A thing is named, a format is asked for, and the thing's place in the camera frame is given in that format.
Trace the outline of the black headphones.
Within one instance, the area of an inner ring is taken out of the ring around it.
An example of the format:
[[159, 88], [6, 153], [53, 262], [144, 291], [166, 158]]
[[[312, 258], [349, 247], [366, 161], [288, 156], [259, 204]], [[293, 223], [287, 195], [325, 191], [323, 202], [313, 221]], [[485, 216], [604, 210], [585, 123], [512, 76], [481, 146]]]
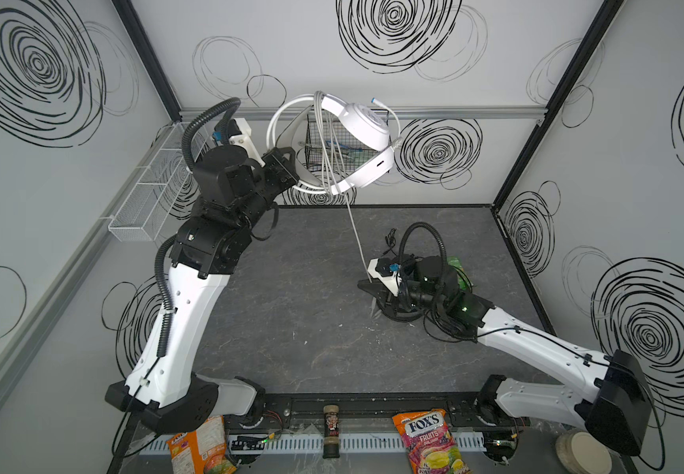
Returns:
[[399, 301], [378, 300], [377, 308], [387, 319], [398, 323], [411, 323], [426, 316], [426, 310], [420, 306], [403, 305]]

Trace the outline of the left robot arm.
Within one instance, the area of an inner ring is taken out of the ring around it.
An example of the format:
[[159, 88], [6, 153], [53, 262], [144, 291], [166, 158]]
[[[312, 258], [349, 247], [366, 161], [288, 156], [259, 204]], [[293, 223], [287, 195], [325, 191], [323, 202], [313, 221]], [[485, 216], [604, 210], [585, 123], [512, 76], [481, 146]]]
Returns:
[[162, 307], [146, 347], [127, 378], [109, 386], [105, 400], [124, 414], [111, 444], [120, 461], [138, 425], [155, 434], [193, 432], [211, 416], [260, 422], [265, 390], [245, 379], [197, 375], [193, 365], [218, 298], [242, 253], [256, 240], [254, 227], [278, 213], [276, 199], [299, 181], [296, 154], [272, 148], [255, 159], [229, 143], [241, 100], [229, 98], [188, 124], [181, 151], [200, 195], [190, 217], [160, 245], [154, 281]]

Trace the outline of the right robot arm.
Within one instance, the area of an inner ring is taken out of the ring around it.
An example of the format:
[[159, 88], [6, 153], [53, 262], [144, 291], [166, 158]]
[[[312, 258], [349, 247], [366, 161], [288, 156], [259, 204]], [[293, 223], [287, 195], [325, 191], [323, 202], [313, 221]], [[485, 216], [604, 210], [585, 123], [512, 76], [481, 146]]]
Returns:
[[637, 359], [559, 339], [512, 316], [474, 293], [466, 272], [451, 264], [442, 236], [426, 222], [411, 224], [401, 239], [367, 264], [359, 290], [389, 320], [421, 321], [443, 342], [470, 342], [502, 351], [553, 378], [523, 383], [494, 374], [472, 405], [480, 422], [499, 426], [534, 418], [579, 428], [618, 454], [642, 454], [649, 420], [657, 415]]

